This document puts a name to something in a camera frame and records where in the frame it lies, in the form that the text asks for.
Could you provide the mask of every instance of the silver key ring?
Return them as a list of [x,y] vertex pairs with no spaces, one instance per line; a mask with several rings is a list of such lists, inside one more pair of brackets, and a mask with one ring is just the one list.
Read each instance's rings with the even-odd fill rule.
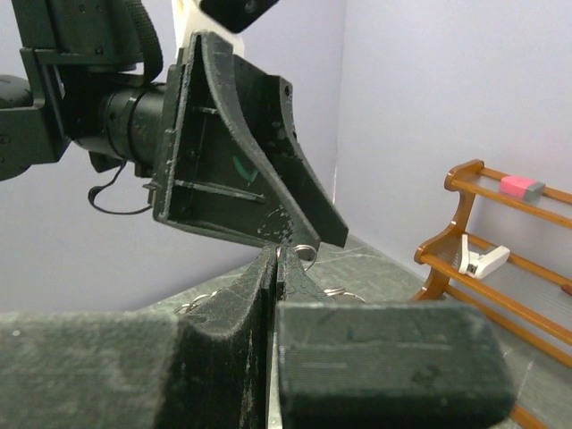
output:
[[312,266],[314,266],[315,261],[318,258],[318,251],[313,246],[310,246],[309,244],[298,244],[293,249],[296,252],[296,255],[298,254],[298,252],[300,252],[302,250],[310,250],[313,253],[314,256],[312,257],[312,260],[310,261],[310,265],[308,265],[306,268],[304,268],[304,271],[307,271],[310,268],[312,268]]
[[365,299],[361,298],[359,295],[356,295],[355,293],[351,293],[351,292],[346,291],[346,288],[326,289],[326,290],[324,290],[324,293],[328,297],[336,297],[336,296],[352,297],[354,299],[357,299],[358,301],[367,302]]
[[186,315],[187,313],[191,312],[192,310],[194,310],[195,308],[200,306],[202,304],[201,301],[203,299],[212,298],[217,293],[218,293],[218,290],[215,290],[213,293],[205,293],[203,295],[199,295],[195,299],[193,299],[191,302],[188,302],[186,304],[182,304],[182,305],[178,306],[177,308],[175,308],[175,310],[173,312],[174,312],[174,314],[178,315],[181,311],[185,310],[183,312],[183,314]]

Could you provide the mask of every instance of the pink object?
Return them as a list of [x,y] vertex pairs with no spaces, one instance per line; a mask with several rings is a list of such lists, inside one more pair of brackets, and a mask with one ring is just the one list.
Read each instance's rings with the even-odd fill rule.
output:
[[544,183],[520,176],[505,176],[500,180],[499,191],[526,202],[538,202],[544,191]]

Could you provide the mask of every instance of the wooden shelf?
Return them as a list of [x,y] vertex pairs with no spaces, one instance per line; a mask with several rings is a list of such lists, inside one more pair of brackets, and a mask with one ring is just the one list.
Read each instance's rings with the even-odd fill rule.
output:
[[[533,206],[498,191],[500,180],[506,175],[485,167],[480,160],[469,161],[449,171],[445,189],[458,192],[457,212],[445,230],[417,249],[416,262],[431,266],[431,272],[413,299],[437,299],[443,293],[448,293],[455,299],[477,306],[495,323],[563,365],[572,367],[570,354],[517,322],[527,322],[564,345],[572,346],[572,297],[564,291],[567,285],[572,284],[571,279],[512,252],[506,264],[482,280],[458,272],[462,234],[468,235],[472,251],[482,253],[490,246],[499,244],[510,248],[509,243],[491,243],[466,231],[477,196],[572,229],[572,194],[546,187],[538,204]],[[466,289],[456,286],[459,283]],[[507,310],[514,317],[499,313],[490,304]],[[546,427],[519,406],[515,407],[511,416],[524,428]]]

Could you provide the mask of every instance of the white plastic clip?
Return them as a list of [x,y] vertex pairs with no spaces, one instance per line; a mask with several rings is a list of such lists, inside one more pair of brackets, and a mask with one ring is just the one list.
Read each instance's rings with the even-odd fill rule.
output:
[[461,274],[480,280],[507,262],[510,250],[504,246],[498,246],[482,255],[472,252],[468,248],[468,236],[463,234],[461,237],[460,255],[461,261],[458,265],[458,271]]
[[233,45],[235,55],[244,57],[244,42],[242,37],[228,31],[221,24],[201,11],[199,8],[201,1],[202,0],[171,0],[177,51],[181,48],[185,49],[183,61],[186,61],[188,58],[190,35],[194,31],[201,30],[216,32],[221,38],[224,38]]

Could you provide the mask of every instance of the marble floor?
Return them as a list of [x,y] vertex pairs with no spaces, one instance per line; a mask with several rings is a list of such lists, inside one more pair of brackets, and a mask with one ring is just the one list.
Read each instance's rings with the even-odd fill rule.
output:
[[[198,295],[230,285],[244,270],[242,267],[229,272],[143,311],[172,311]],[[423,284],[423,279],[354,239],[344,249],[323,245],[308,275],[323,289],[343,286],[371,303],[408,300]],[[503,328],[495,326],[495,332],[513,375],[519,404],[550,429],[572,427],[572,371]],[[270,429],[282,428],[276,385],[273,371]],[[519,428],[510,420],[496,427]]]

